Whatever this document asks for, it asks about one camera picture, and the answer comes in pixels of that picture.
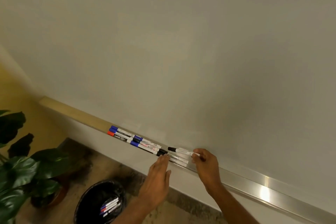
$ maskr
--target person's left hand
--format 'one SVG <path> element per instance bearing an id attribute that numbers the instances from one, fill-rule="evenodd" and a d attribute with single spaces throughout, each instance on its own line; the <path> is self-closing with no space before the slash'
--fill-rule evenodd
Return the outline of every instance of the person's left hand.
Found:
<path id="1" fill-rule="evenodd" d="M 147 178 L 139 191 L 138 199 L 149 207 L 149 212 L 155 209 L 167 196 L 171 171 L 167 170 L 170 156 L 161 155 L 149 168 Z"/>

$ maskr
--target trash can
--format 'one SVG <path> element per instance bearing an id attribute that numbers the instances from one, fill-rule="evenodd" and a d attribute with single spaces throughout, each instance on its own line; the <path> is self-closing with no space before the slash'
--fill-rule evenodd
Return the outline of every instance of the trash can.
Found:
<path id="1" fill-rule="evenodd" d="M 78 202 L 74 224 L 111 223 L 126 207 L 126 192 L 114 180 L 100 181 L 86 190 Z"/>

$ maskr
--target forearm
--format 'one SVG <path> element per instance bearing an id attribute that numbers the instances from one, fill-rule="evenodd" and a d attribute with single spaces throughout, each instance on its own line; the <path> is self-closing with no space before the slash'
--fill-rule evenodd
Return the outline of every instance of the forearm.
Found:
<path id="1" fill-rule="evenodd" d="M 150 211 L 146 202 L 140 198 L 134 198 L 113 224 L 141 224 Z"/>
<path id="2" fill-rule="evenodd" d="M 208 192 L 216 201 L 228 224 L 259 224 L 222 184 L 208 189 Z"/>

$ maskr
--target metal ledge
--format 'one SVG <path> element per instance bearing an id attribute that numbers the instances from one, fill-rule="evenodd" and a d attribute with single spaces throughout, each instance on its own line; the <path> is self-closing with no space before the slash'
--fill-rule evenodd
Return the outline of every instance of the metal ledge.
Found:
<path id="1" fill-rule="evenodd" d="M 44 107 L 47 107 L 62 115 L 72 118 L 84 125 L 99 130 L 103 133 L 107 133 L 112 125 L 120 127 L 117 124 L 112 124 L 106 120 L 102 120 L 86 112 L 80 111 L 76 108 L 73 108 L 48 97 L 43 97 L 39 101 L 39 103 Z M 162 143 L 155 140 L 152 141 L 160 144 L 163 149 L 167 150 L 168 146 L 163 145 Z M 188 166 L 185 168 L 196 172 L 195 165 L 191 163 L 189 163 Z M 290 214 L 292 217 L 298 217 L 301 221 L 305 220 L 309 223 L 316 224 L 336 223 L 336 215 L 332 213 L 329 213 L 323 209 L 317 208 L 313 205 L 307 204 L 303 201 L 270 189 L 266 186 L 258 184 L 254 181 L 246 179 L 225 169 L 220 168 L 219 171 L 222 183 L 225 187 L 233 192 L 244 195 L 264 205 L 283 211 L 284 213 Z"/>

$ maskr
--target brown tile floor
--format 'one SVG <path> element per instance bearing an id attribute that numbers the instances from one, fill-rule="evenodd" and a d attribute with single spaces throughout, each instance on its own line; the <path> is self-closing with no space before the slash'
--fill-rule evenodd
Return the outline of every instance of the brown tile floor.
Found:
<path id="1" fill-rule="evenodd" d="M 93 184 L 104 179 L 118 179 L 128 197 L 136 197 L 145 179 L 142 175 L 98 152 L 69 139 L 61 146 L 70 153 L 73 170 L 70 189 L 61 204 L 47 209 L 35 209 L 29 202 L 21 208 L 17 224 L 72 224 L 77 203 Z M 222 214 L 190 197 L 170 189 L 167 200 L 153 210 L 143 224 L 212 224 L 226 223 Z"/>

